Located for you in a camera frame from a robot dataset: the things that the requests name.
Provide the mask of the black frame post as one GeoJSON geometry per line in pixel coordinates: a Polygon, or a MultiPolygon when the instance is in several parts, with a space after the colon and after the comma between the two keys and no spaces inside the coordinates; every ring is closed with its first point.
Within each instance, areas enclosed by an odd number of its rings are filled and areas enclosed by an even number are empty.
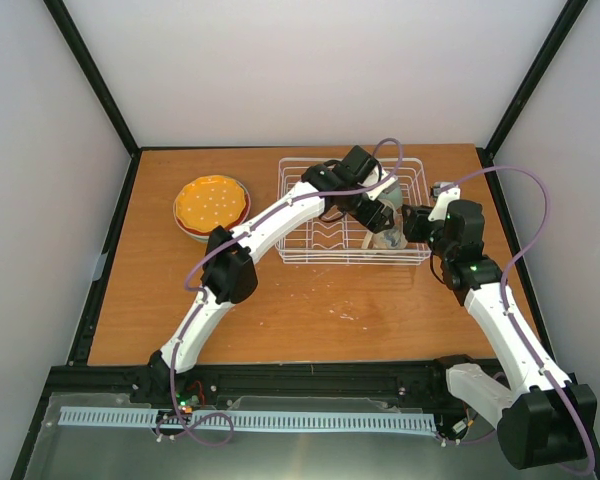
{"type": "Polygon", "coordinates": [[[65,2],[61,0],[44,0],[43,3],[99,101],[105,115],[109,119],[125,151],[131,158],[137,157],[140,147],[131,133],[65,2]]]}
{"type": "Polygon", "coordinates": [[[587,0],[568,0],[564,3],[560,13],[504,111],[503,116],[484,147],[484,152],[490,161],[494,160],[505,143],[505,140],[511,133],[526,104],[531,99],[533,93],[587,4],[587,0]]]}

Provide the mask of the white bottom plate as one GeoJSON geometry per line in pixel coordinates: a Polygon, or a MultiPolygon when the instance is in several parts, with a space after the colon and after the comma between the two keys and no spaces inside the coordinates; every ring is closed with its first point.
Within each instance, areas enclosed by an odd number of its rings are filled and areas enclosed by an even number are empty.
{"type": "MultiPolygon", "coordinates": [[[[236,227],[237,225],[243,223],[245,220],[248,219],[249,213],[250,213],[250,211],[248,209],[244,210],[241,213],[241,215],[239,216],[239,218],[230,222],[227,226],[225,226],[225,229],[230,230],[230,229],[236,227]]],[[[176,222],[176,225],[184,234],[186,234],[190,238],[192,238],[198,242],[201,242],[201,243],[206,243],[208,241],[208,238],[210,235],[209,232],[201,233],[201,232],[195,231],[194,229],[186,227],[185,224],[183,223],[183,221],[178,217],[176,211],[173,211],[173,217],[174,217],[174,221],[176,222]]]]}

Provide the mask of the right black frame post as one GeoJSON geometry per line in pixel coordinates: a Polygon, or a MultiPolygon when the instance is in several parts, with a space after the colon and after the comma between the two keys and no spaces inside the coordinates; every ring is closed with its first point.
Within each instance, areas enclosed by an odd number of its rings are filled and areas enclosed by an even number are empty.
{"type": "Polygon", "coordinates": [[[505,140],[511,133],[526,104],[531,99],[533,93],[587,4],[587,0],[568,0],[564,3],[560,13],[504,111],[503,116],[484,147],[484,152],[490,161],[494,160],[505,143],[505,140]]]}

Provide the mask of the left black frame post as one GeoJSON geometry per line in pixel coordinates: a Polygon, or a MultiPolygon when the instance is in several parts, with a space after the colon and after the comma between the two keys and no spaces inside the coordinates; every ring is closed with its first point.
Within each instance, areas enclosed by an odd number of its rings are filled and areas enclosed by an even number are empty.
{"type": "Polygon", "coordinates": [[[43,3],[99,101],[105,115],[109,119],[125,151],[131,158],[137,157],[140,147],[131,133],[65,2],[61,0],[44,0],[43,3]]]}

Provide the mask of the mint green floral bowl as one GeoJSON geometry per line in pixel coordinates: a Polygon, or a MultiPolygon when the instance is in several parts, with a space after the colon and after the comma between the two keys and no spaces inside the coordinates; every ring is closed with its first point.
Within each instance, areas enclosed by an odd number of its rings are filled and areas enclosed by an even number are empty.
{"type": "Polygon", "coordinates": [[[390,182],[387,182],[378,199],[389,205],[392,209],[399,210],[403,205],[403,194],[399,179],[393,177],[390,182]]]}

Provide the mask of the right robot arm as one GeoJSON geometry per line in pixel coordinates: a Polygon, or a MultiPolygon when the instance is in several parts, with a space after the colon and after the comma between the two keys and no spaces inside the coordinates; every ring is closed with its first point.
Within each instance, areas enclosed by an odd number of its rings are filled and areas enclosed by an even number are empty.
{"type": "Polygon", "coordinates": [[[493,426],[513,467],[558,464],[573,475],[592,474],[597,398],[550,357],[523,318],[505,271],[484,254],[481,205],[439,200],[435,207],[405,205],[402,216],[406,239],[427,244],[439,258],[442,283],[480,326],[506,378],[500,383],[473,363],[455,363],[445,371],[449,393],[493,426]]]}

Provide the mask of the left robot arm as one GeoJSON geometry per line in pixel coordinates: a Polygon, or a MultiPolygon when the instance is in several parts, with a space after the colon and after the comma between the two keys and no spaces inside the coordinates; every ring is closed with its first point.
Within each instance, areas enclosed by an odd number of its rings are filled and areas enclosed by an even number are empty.
{"type": "Polygon", "coordinates": [[[196,297],[173,336],[148,362],[149,389],[166,402],[188,390],[186,372],[197,364],[204,344],[222,318],[258,286],[256,265],[279,240],[300,225],[337,208],[372,233],[394,226],[393,209],[379,197],[398,182],[403,150],[391,171],[374,154],[356,145],[340,160],[310,166],[281,199],[231,230],[212,230],[202,260],[196,297]]]}

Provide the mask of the metal front panel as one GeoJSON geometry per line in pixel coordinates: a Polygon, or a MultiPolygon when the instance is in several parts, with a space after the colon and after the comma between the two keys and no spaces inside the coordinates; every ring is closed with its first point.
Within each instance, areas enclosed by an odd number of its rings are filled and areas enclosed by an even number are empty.
{"type": "Polygon", "coordinates": [[[388,433],[236,432],[232,411],[423,413],[368,399],[245,397],[226,415],[198,411],[181,429],[57,424],[65,406],[152,408],[126,395],[59,394],[38,414],[13,471],[16,479],[562,479],[556,466],[511,467],[478,422],[465,441],[388,433]]]}

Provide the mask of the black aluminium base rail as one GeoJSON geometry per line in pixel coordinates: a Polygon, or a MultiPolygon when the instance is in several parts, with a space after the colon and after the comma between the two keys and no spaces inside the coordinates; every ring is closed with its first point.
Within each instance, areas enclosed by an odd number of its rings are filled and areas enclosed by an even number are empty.
{"type": "MultiPolygon", "coordinates": [[[[446,369],[461,363],[491,376],[503,368],[495,359],[453,355],[429,361],[318,364],[202,365],[176,377],[176,401],[197,395],[207,407],[224,409],[243,396],[369,398],[427,412],[455,412],[460,402],[448,393],[446,369]]],[[[125,393],[133,403],[171,409],[169,380],[153,379],[147,365],[53,367],[44,392],[125,393]]]]}

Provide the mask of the cream dragon mug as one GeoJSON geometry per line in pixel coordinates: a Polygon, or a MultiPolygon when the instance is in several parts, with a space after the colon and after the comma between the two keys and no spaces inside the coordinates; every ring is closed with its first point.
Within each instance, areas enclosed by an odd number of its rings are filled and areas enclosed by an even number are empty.
{"type": "Polygon", "coordinates": [[[362,249],[403,250],[407,244],[403,224],[398,221],[390,229],[378,233],[368,232],[362,242],[362,249]]]}

